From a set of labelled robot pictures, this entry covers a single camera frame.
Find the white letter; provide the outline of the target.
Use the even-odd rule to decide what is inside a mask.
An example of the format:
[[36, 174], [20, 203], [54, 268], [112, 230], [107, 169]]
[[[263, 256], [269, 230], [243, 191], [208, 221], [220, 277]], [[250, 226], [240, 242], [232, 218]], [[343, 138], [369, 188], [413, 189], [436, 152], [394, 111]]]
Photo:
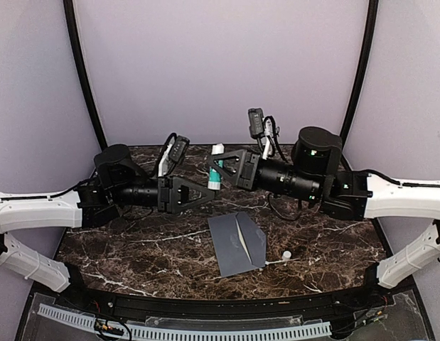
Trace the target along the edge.
[[247, 248], [247, 245], [246, 245], [246, 242], [245, 242], [245, 238], [244, 238], [242, 230], [240, 228], [240, 223], [238, 222], [238, 219], [235, 219], [235, 223], [236, 223], [236, 227], [237, 227], [237, 235], [239, 237], [240, 244], [242, 245], [242, 248], [244, 249], [249, 262], [252, 262], [251, 256], [249, 254], [249, 249]]

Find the blue-grey envelope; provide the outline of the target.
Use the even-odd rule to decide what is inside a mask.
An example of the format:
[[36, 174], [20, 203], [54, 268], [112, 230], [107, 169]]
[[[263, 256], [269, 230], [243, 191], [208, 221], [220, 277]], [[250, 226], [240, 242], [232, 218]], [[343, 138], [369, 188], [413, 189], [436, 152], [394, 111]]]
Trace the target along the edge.
[[[240, 223], [252, 262], [249, 262], [240, 244], [235, 219]], [[222, 277], [265, 267], [267, 236], [246, 212], [211, 217], [208, 219], [208, 225]]]

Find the white glue stick cap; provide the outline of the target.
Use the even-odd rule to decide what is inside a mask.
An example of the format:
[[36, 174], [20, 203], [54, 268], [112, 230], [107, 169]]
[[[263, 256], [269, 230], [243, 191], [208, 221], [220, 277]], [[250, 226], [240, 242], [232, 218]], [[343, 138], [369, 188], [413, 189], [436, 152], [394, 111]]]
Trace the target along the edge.
[[290, 260], [290, 258], [291, 258], [291, 252], [290, 251], [284, 251], [282, 256], [281, 256], [281, 259], [283, 261], [288, 261], [288, 260]]

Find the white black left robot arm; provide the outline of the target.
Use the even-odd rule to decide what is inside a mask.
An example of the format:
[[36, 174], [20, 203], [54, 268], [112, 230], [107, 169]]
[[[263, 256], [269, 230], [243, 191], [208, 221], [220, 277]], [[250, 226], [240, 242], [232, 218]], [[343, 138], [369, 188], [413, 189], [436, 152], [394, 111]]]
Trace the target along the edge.
[[115, 144], [94, 157], [95, 175], [59, 193], [17, 195], [0, 192], [0, 266], [39, 282], [78, 310], [92, 305], [92, 293], [71, 264], [55, 261], [22, 244], [12, 231], [43, 227], [101, 227], [120, 216], [124, 206], [178, 214], [211, 201], [207, 187], [170, 171], [184, 154], [176, 142], [161, 156], [163, 173], [152, 178], [132, 160], [129, 147]]

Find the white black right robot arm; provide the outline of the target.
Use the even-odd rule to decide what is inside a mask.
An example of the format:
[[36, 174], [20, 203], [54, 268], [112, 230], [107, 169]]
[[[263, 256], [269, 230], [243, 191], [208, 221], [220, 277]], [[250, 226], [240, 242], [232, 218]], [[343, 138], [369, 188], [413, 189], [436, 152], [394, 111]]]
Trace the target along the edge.
[[307, 126], [291, 150], [291, 164], [247, 149], [211, 155], [208, 164], [237, 188], [266, 190], [318, 205], [320, 212], [337, 220], [431, 219], [403, 250], [366, 269], [355, 302], [370, 308], [381, 299], [382, 288], [394, 288], [440, 258], [440, 180], [396, 180], [376, 170], [340, 171], [342, 149], [339, 136]]

